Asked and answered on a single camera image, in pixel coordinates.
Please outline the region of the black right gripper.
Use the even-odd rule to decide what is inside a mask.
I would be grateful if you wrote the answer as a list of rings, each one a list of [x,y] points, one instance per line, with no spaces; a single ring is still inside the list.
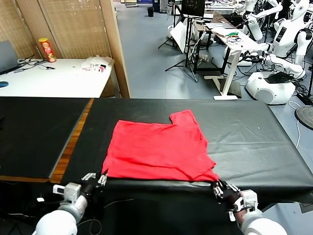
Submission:
[[[211,186],[215,196],[218,197],[219,203],[234,206],[235,202],[241,197],[240,189],[234,184],[229,184],[224,180],[213,182]]]

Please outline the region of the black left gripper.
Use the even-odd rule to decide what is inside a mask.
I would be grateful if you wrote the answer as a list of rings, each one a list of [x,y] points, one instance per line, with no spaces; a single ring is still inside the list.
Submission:
[[[107,181],[107,173],[106,169],[103,173],[101,173],[100,178],[96,180],[96,173],[90,172],[81,178],[82,182],[82,195],[83,196],[91,196],[96,188],[100,185],[105,185]]]

